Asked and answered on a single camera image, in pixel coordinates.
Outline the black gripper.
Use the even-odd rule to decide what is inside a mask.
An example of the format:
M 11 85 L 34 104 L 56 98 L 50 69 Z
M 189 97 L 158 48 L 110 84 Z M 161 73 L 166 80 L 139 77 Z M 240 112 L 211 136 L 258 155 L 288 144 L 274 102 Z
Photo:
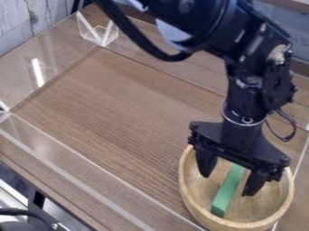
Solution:
M 290 166 L 290 157 L 264 136 L 266 116 L 253 118 L 250 123 L 234 114 L 222 114 L 219 123 L 190 122 L 189 144 L 195 150 L 198 170 L 209 178 L 217 166 L 217 158 L 237 163 L 252 171 L 242 196 L 254 196 L 266 181 L 280 181 Z

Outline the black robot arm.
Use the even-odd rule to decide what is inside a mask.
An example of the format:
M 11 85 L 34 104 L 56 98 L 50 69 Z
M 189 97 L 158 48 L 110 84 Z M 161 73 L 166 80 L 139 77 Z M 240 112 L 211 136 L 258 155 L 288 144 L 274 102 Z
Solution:
M 165 39 L 182 51 L 207 51 L 226 65 L 229 90 L 219 123 L 190 123 L 189 144 L 207 178 L 219 158 L 252 171 L 242 194 L 280 180 L 290 157 L 266 140 L 269 114 L 293 100 L 289 34 L 253 9 L 252 0 L 142 0 Z

